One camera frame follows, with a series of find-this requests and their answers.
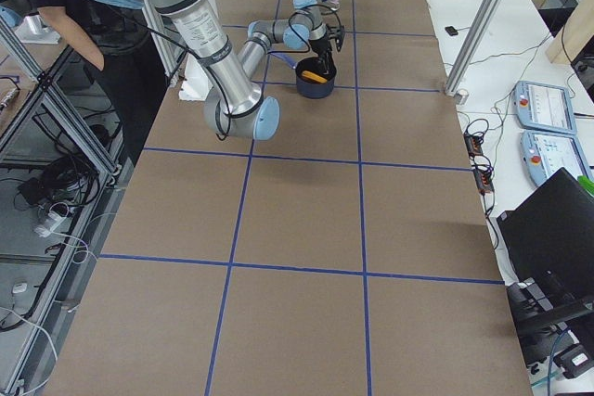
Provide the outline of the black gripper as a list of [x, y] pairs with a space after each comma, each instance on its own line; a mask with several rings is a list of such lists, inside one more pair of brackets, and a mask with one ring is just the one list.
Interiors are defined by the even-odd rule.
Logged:
[[341, 52], [344, 37], [345, 27], [343, 25], [319, 26], [310, 32], [309, 44], [314, 53], [320, 57], [320, 72], [323, 77], [334, 76], [332, 47], [335, 47], [337, 52]]

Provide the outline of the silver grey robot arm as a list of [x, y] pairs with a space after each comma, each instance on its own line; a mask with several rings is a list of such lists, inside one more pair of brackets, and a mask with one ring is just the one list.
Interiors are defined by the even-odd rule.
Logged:
[[209, 0], [94, 0], [110, 6], [140, 9], [146, 1], [169, 18], [180, 33], [182, 47], [206, 72], [214, 90], [208, 94], [203, 114], [218, 138], [228, 136], [268, 140], [280, 120], [278, 101], [265, 96], [252, 82], [252, 74], [272, 45], [315, 52], [314, 67], [325, 83], [336, 74], [333, 51], [341, 50], [345, 29], [329, 26], [323, 18], [325, 5], [317, 0], [293, 0], [286, 19], [255, 21], [239, 53], [222, 28]]

